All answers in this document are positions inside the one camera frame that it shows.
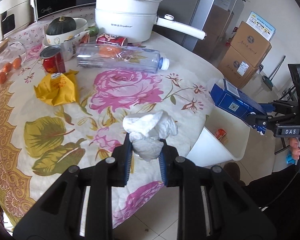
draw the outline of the tin can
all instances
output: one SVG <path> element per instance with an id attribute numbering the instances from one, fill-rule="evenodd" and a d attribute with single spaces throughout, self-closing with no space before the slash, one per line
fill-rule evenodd
<path id="1" fill-rule="evenodd" d="M 47 73 L 66 72 L 65 62 L 63 61 L 61 48 L 59 46 L 49 46 L 40 53 L 43 59 L 42 65 Z"/>
<path id="2" fill-rule="evenodd" d="M 111 45 L 127 46 L 128 39 L 123 36 L 102 33 L 97 37 L 96 44 L 111 44 Z"/>

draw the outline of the snack bag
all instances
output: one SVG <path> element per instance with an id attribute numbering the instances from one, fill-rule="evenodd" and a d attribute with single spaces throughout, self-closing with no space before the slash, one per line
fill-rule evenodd
<path id="1" fill-rule="evenodd" d="M 46 75 L 34 92 L 37 98 L 51 106 L 59 106 L 78 102 L 78 89 L 75 74 L 78 71 L 70 70 L 68 73 L 53 73 Z"/>

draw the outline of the shoe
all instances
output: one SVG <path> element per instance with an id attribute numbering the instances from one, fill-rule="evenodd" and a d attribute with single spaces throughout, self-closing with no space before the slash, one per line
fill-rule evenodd
<path id="1" fill-rule="evenodd" d="M 240 180 L 240 168 L 237 163 L 227 163 L 223 170 L 240 186 L 243 187 L 246 184 Z"/>

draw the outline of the finger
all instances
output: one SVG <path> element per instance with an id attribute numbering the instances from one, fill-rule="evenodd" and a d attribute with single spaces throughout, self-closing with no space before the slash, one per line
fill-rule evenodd
<path id="1" fill-rule="evenodd" d="M 291 150 L 291 156 L 294 160 L 298 160 L 300 156 L 300 149 L 299 148 L 292 148 Z"/>
<path id="2" fill-rule="evenodd" d="M 289 144 L 293 148 L 298 148 L 299 147 L 299 141 L 297 138 L 290 138 L 289 139 Z"/>

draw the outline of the green pumpkin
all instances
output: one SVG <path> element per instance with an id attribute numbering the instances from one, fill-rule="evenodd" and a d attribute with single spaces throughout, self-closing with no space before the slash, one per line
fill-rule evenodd
<path id="1" fill-rule="evenodd" d="M 47 35 L 59 35 L 74 31 L 77 28 L 75 20 L 71 17 L 61 16 L 54 19 L 48 26 Z"/>

